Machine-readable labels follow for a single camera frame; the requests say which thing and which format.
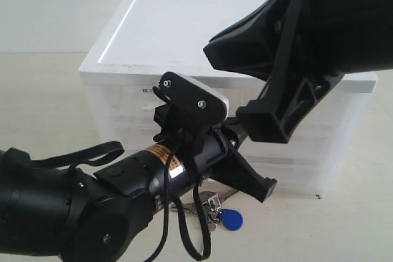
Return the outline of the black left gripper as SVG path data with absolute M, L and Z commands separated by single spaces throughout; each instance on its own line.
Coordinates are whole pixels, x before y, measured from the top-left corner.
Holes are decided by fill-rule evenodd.
M 228 187 L 241 191 L 259 202 L 266 201 L 273 193 L 276 179 L 262 177 L 238 151 L 248 134 L 238 120 L 226 120 L 220 127 L 228 153 L 211 169 L 211 178 Z

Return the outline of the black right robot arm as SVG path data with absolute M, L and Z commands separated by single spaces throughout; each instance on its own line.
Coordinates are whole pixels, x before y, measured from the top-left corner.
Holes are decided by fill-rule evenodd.
M 203 51 L 214 69 L 264 82 L 227 136 L 284 144 L 346 74 L 392 69 L 392 0 L 266 0 Z

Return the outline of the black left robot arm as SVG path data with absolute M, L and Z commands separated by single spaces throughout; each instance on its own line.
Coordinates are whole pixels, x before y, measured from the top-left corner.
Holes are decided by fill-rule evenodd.
M 44 160 L 10 148 L 1 153 L 1 252 L 117 261 L 155 214 L 174 206 L 186 251 L 205 260 L 211 238 L 203 177 L 258 201 L 277 184 L 240 155 L 241 140 L 226 127 L 198 140 L 178 129 L 126 158 L 117 141 Z

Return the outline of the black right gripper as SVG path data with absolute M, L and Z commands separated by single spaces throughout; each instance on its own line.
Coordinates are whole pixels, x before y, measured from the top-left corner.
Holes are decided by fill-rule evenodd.
M 266 84 L 236 116 L 254 142 L 287 143 L 299 123 L 343 79 L 313 66 L 303 51 L 301 0 L 266 0 L 203 48 L 219 71 Z

